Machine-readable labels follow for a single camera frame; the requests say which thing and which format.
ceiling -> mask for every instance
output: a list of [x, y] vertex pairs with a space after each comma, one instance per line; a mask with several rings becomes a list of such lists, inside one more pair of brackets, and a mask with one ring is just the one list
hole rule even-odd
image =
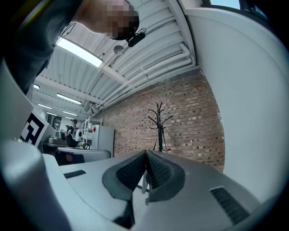
[[[48, 68], [44, 69], [36, 78], [35, 84], [38, 84], [40, 89], [34, 89], [33, 103], [50, 106], [52, 109], [49, 112], [58, 116], [67, 116], [62, 111], [68, 111], [77, 114], [78, 119], [85, 119], [99, 111], [97, 108], [103, 109], [108, 106], [109, 99], [106, 102], [103, 100], [123, 83], [148, 68], [153, 67], [153, 73], [159, 71], [164, 67], [164, 65], [160, 65], [160, 62], [182, 54], [183, 49], [180, 47], [180, 43], [189, 48], [190, 56], [182, 57], [176, 62], [194, 60], [195, 52], [191, 34], [188, 33], [188, 26], [184, 21], [182, 10], [179, 5], [174, 5], [177, 4], [176, 0], [131, 0], [130, 3], [139, 12], [139, 29], [147, 29], [146, 37], [134, 47], [128, 48], [126, 41], [114, 41], [107, 36], [94, 34], [82, 25], [76, 24], [72, 32], [65, 38], [102, 59], [103, 65], [97, 68], [56, 46]], [[126, 51], [123, 55], [116, 56], [114, 54], [113, 48], [116, 45], [124, 46]], [[192, 64], [194, 61], [189, 64], [185, 63], [183, 66], [194, 65]], [[170, 70], [161, 71], [160, 75], [168, 72]], [[136, 82], [129, 82], [122, 87], [122, 90], [128, 89], [129, 93], [142, 86], [144, 88], [144, 83], [149, 82], [147, 75], [138, 80], [143, 80], [140, 85], [134, 84]], [[81, 101], [82, 105], [59, 98], [56, 96], [57, 93]]]

white shelving unit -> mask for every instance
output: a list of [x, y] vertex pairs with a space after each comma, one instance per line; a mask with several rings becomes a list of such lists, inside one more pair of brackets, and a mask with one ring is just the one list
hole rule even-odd
[[89, 137], [89, 133], [92, 133], [92, 129], [89, 129], [89, 124], [92, 125], [102, 125], [103, 123], [103, 119], [101, 118], [100, 120], [97, 119], [93, 119], [90, 118], [90, 116], [88, 117], [88, 119], [86, 119], [82, 125], [81, 125], [81, 132], [83, 133], [83, 141], [82, 144], [86, 143], [88, 140], [91, 140], [91, 138]]

dark hair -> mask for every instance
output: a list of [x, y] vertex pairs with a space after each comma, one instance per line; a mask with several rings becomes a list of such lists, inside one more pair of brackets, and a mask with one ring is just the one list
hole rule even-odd
[[140, 26], [139, 14], [135, 11], [134, 7], [130, 4], [129, 1], [127, 1], [127, 0], [124, 0], [124, 1], [128, 4], [129, 11], [133, 12], [134, 14], [133, 14], [133, 16], [130, 17], [129, 27], [123, 28], [124, 31], [120, 32], [117, 35], [117, 37], [111, 37], [113, 40], [131, 39]]

black cap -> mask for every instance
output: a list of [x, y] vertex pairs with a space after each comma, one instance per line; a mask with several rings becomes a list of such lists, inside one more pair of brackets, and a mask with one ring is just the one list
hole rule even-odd
[[76, 119], [73, 119], [73, 120], [70, 120], [72, 122], [75, 122], [75, 124], [77, 124], [77, 120]]

coat rack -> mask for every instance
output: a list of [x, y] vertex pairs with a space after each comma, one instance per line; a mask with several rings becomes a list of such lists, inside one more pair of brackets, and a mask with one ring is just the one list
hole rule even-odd
[[167, 152], [167, 151], [169, 151], [169, 150], [171, 150], [171, 149], [168, 149], [168, 150], [167, 150], [167, 145], [166, 145], [166, 141], [165, 141], [165, 139], [164, 139], [164, 131], [163, 131], [163, 130], [165, 129], [165, 127], [163, 127], [163, 124], [164, 124], [164, 122], [166, 122], [168, 119], [172, 118], [172, 115], [171, 115], [170, 117], [168, 117], [163, 123], [161, 123], [160, 114], [161, 114], [162, 111], [164, 111], [164, 109], [161, 110], [162, 104], [163, 104], [163, 103], [161, 103], [160, 106], [158, 107], [158, 103], [157, 103], [157, 112], [155, 112], [154, 110], [149, 109], [149, 111], [153, 111], [153, 112], [156, 114], [156, 116], [157, 116], [157, 121], [153, 120], [153, 119], [150, 118], [149, 116], [148, 116], [148, 118], [150, 118], [150, 119], [151, 119], [153, 122], [155, 122], [155, 124], [157, 125], [157, 128], [151, 128], [151, 129], [154, 129], [154, 130], [158, 129], [158, 137], [157, 137], [157, 139], [156, 139], [156, 141], [155, 141], [154, 149], [155, 149], [155, 146], [156, 146], [157, 140], [158, 140], [158, 151], [159, 151], [159, 152], [162, 152], [162, 151]]

